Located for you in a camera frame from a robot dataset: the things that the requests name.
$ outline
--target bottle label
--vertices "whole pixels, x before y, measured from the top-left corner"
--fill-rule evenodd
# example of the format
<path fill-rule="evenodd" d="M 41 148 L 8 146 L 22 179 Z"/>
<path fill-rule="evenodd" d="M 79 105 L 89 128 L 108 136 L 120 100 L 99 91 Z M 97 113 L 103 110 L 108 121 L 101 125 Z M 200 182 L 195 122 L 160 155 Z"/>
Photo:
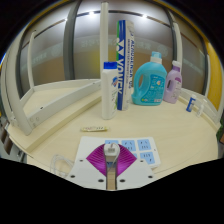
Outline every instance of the bottle label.
<path fill-rule="evenodd" d="M 115 76 L 112 79 L 112 83 L 111 85 L 114 87 L 112 90 L 112 115 L 117 111 L 117 93 L 118 93 L 118 89 L 117 89 L 117 84 L 118 84 L 118 77 Z"/>
<path fill-rule="evenodd" d="M 175 80 L 175 82 L 176 82 L 176 87 L 175 87 L 175 90 L 173 91 L 173 94 L 171 97 L 174 99 L 177 99 L 181 92 L 181 82 L 176 81 L 176 80 Z"/>
<path fill-rule="evenodd" d="M 150 87 L 141 98 L 143 103 L 158 103 L 163 99 L 165 79 L 158 75 L 150 76 Z"/>

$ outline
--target beige surface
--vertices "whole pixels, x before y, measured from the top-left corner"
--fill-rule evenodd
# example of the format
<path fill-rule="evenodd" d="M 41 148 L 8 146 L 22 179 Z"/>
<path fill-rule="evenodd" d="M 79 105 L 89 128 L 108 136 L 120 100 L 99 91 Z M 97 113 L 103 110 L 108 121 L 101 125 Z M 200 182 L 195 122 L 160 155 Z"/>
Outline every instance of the beige surface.
<path fill-rule="evenodd" d="M 52 90 L 54 97 L 58 96 L 55 90 Z M 46 99 L 43 97 L 42 94 L 35 95 L 39 96 L 35 98 L 33 101 L 28 101 L 27 108 L 33 108 L 34 105 L 43 105 L 46 102 Z M 81 100 L 78 100 L 76 103 L 64 108 L 62 111 L 59 111 L 48 120 L 44 121 L 42 124 L 37 126 L 30 135 L 26 136 L 24 133 L 17 127 L 9 125 L 8 133 L 10 135 L 10 139 L 24 152 L 32 157 L 32 151 L 45 141 L 48 137 L 54 134 L 57 130 L 63 127 L 65 124 L 70 122 L 76 116 L 87 110 L 89 107 L 93 106 L 95 103 L 101 100 L 101 92 L 97 91 L 91 95 L 84 97 Z"/>
<path fill-rule="evenodd" d="M 35 99 L 26 104 L 26 112 L 60 94 L 62 92 L 55 90 L 48 94 L 34 94 Z M 218 158 L 218 127 L 205 114 L 198 118 L 195 111 L 187 112 L 188 102 L 185 99 L 180 97 L 176 104 L 163 101 L 161 105 L 154 107 L 131 103 L 127 111 L 118 111 L 112 120 L 101 118 L 100 99 L 100 91 L 84 97 L 37 126 L 29 136 L 10 125 L 10 139 L 28 154 L 29 164 L 47 171 L 55 154 L 75 161 L 82 136 L 153 137 L 161 160 L 161 165 L 153 169 L 158 178 L 189 165 Z M 91 133 L 80 131 L 81 127 L 93 125 L 109 126 L 109 130 Z M 64 172 L 70 171 L 65 162 L 58 162 L 56 168 Z M 109 189 L 114 188 L 113 178 L 111 173 L 108 178 Z"/>
<path fill-rule="evenodd" d="M 164 101 L 155 107 L 130 104 L 127 111 L 118 111 L 112 120 L 103 120 L 99 102 L 33 149 L 32 157 L 45 167 L 50 165 L 55 154 L 75 161 L 82 136 L 153 137 L 161 159 L 161 165 L 153 172 L 162 178 L 189 165 L 218 158 L 216 131 L 206 119 L 206 115 L 196 117 L 195 111 L 186 112 L 184 100 L 180 99 L 175 105 Z M 101 133 L 80 131 L 81 127 L 92 125 L 106 125 L 110 129 Z M 69 168 L 60 162 L 57 169 L 69 172 Z"/>

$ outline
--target handle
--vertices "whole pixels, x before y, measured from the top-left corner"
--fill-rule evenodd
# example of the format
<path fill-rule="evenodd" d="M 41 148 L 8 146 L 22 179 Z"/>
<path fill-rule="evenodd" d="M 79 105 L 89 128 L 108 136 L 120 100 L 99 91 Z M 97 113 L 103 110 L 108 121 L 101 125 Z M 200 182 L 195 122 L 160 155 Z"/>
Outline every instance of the handle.
<path fill-rule="evenodd" d="M 134 78 L 134 94 L 136 94 L 136 95 L 139 94 L 139 90 L 142 87 L 142 85 L 141 85 L 139 88 L 139 81 L 140 81 L 141 76 L 142 76 L 142 68 L 140 67 L 137 70 L 137 72 L 135 73 L 135 78 Z"/>

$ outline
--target pink bottle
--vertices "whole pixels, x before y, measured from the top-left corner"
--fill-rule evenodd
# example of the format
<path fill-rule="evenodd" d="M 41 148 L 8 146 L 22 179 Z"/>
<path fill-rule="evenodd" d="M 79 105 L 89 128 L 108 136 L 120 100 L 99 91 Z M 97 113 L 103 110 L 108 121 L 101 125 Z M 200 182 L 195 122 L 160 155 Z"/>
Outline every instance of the pink bottle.
<path fill-rule="evenodd" d="M 176 103 L 181 92 L 182 76 L 180 73 L 180 62 L 173 61 L 173 68 L 168 73 L 163 100 L 168 103 Z"/>

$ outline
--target white tube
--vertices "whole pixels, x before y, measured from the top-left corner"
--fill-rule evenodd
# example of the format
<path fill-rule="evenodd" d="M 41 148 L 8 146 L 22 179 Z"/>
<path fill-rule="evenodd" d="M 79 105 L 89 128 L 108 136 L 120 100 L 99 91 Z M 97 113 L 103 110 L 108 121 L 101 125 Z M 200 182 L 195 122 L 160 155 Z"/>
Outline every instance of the white tube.
<path fill-rule="evenodd" d="M 209 55 L 207 55 L 207 59 L 208 59 L 208 81 L 207 81 L 206 92 L 205 92 L 206 98 L 208 98 L 208 92 L 209 92 L 210 81 L 211 81 L 211 63 L 210 63 Z"/>
<path fill-rule="evenodd" d="M 8 93 L 8 100 L 11 105 L 12 111 L 15 115 L 19 128 L 24 132 L 25 135 L 29 135 L 32 132 L 32 128 L 28 122 L 26 114 L 23 111 L 23 107 L 20 103 L 18 95 L 17 84 L 16 84 L 16 58 L 19 50 L 19 43 L 26 27 L 20 32 L 17 38 L 13 41 L 6 71 L 6 88 Z"/>
<path fill-rule="evenodd" d="M 31 34 L 30 43 L 28 47 L 28 53 L 27 53 L 27 70 L 28 70 L 28 79 L 29 79 L 30 88 L 34 87 L 33 72 L 32 72 L 32 47 L 33 47 L 35 32 L 36 30 Z"/>
<path fill-rule="evenodd" d="M 105 61 L 108 61 L 108 3 L 102 2 L 100 11 L 100 76 Z"/>
<path fill-rule="evenodd" d="M 177 61 L 180 62 L 181 68 L 182 68 L 182 59 L 183 59 L 182 38 L 181 38 L 178 24 L 173 23 L 173 25 L 174 25 L 176 40 L 177 40 Z"/>

